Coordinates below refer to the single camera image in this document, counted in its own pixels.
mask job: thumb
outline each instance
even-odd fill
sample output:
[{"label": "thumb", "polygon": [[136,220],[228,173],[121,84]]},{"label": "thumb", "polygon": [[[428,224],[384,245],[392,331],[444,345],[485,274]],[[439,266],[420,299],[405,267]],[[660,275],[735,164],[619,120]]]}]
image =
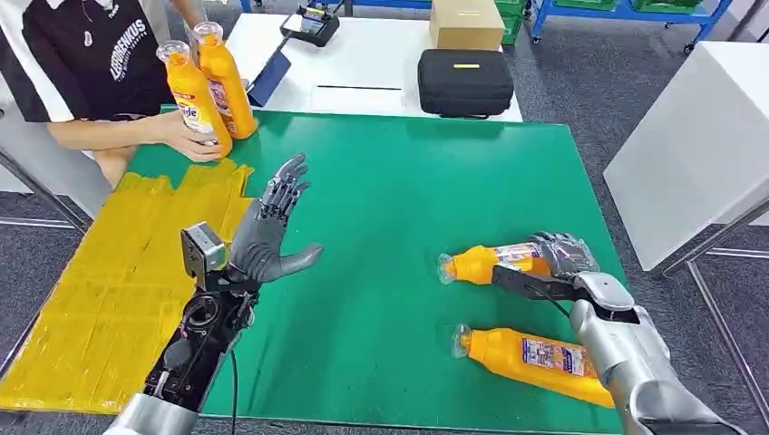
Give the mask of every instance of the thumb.
[{"label": "thumb", "polygon": [[302,249],[302,252],[294,254],[293,256],[282,256],[280,258],[280,271],[279,275],[275,279],[281,276],[295,274],[296,272],[305,270],[312,265],[320,257],[320,253],[323,252],[323,247],[318,243],[312,243],[308,247]]}]

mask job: human hand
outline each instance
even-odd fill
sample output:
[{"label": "human hand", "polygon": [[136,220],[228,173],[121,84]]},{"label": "human hand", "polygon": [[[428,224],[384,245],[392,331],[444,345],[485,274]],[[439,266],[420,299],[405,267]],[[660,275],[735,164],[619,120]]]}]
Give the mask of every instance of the human hand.
[{"label": "human hand", "polygon": [[162,142],[192,161],[221,158],[221,146],[215,134],[198,133],[187,127],[181,111],[170,111],[141,120],[154,142]]}]

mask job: bottle label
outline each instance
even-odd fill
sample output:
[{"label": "bottle label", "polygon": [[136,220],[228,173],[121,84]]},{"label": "bottle label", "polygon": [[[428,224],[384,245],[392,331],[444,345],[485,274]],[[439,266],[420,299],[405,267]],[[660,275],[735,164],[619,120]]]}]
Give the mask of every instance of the bottle label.
[{"label": "bottle label", "polygon": [[235,122],[232,120],[232,111],[227,105],[227,97],[224,93],[224,85],[220,82],[209,80],[209,89],[211,89],[211,96],[214,99],[214,104],[217,106],[219,114],[221,114],[224,125],[227,126],[227,130],[230,134],[235,134]]},{"label": "bottle label", "polygon": [[229,111],[227,105],[227,97],[224,93],[224,85],[220,82],[209,80],[209,87],[211,89],[211,96],[214,97],[214,103],[217,105],[219,113],[224,116],[232,116],[232,112]]},{"label": "bottle label", "polygon": [[577,376],[598,378],[584,349],[554,346],[550,343],[523,339],[523,362],[546,369],[561,370]]},{"label": "bottle label", "polygon": [[211,125],[210,120],[205,119],[198,106],[189,101],[177,100],[176,103],[179,106],[182,118],[184,118],[184,124],[187,125],[188,129],[204,134],[214,132],[214,127]]},{"label": "bottle label", "polygon": [[519,243],[516,245],[498,246],[494,248],[494,254],[500,261],[514,263],[527,258],[541,257],[540,247],[536,243]]}]

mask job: green table mat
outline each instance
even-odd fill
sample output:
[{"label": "green table mat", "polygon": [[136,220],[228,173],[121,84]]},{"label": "green table mat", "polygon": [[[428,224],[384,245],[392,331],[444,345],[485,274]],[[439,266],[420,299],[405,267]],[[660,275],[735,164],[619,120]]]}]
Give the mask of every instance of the green table mat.
[{"label": "green table mat", "polygon": [[[583,237],[624,281],[617,253],[563,125],[257,112],[230,157],[256,171],[247,196],[287,158],[307,154],[313,185],[284,254],[326,247],[310,270],[264,285],[237,346],[238,415],[472,430],[619,432],[607,410],[496,376],[450,353],[454,326],[576,342],[546,301],[492,286],[442,285],[436,257],[537,230]],[[140,148],[129,170],[167,175],[190,162]],[[231,413],[229,361],[203,412]]]}]

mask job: blue shelf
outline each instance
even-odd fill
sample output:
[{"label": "blue shelf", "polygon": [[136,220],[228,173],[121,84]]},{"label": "blue shelf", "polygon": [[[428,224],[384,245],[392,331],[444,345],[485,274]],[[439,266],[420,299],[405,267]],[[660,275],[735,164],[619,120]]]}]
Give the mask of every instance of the blue shelf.
[{"label": "blue shelf", "polygon": [[700,29],[694,40],[684,47],[688,53],[694,49],[694,44],[705,39],[713,29],[715,23],[726,12],[732,0],[721,0],[713,13],[708,13],[702,6],[698,6],[692,14],[676,14],[666,12],[639,12],[633,8],[630,0],[618,0],[617,5],[610,11],[587,9],[584,7],[558,6],[555,0],[530,0],[527,11],[533,9],[536,20],[531,28],[531,38],[534,43],[540,41],[542,27],[549,15],[581,16],[586,18],[604,18],[609,20],[652,21],[671,24],[699,24]]},{"label": "blue shelf", "polygon": [[[317,1],[317,3],[325,5],[335,5],[336,1]],[[430,9],[432,3],[429,1],[419,0],[353,0],[353,4],[356,6],[379,6],[379,7],[402,7],[406,9]]]},{"label": "blue shelf", "polygon": [[552,4],[548,15],[584,16],[588,18],[606,18],[610,20],[659,21],[661,23],[703,24],[712,19],[706,9],[699,5],[693,14],[675,14],[668,12],[639,12],[633,8],[630,0],[618,0],[613,10],[600,11],[584,7],[558,6]]}]

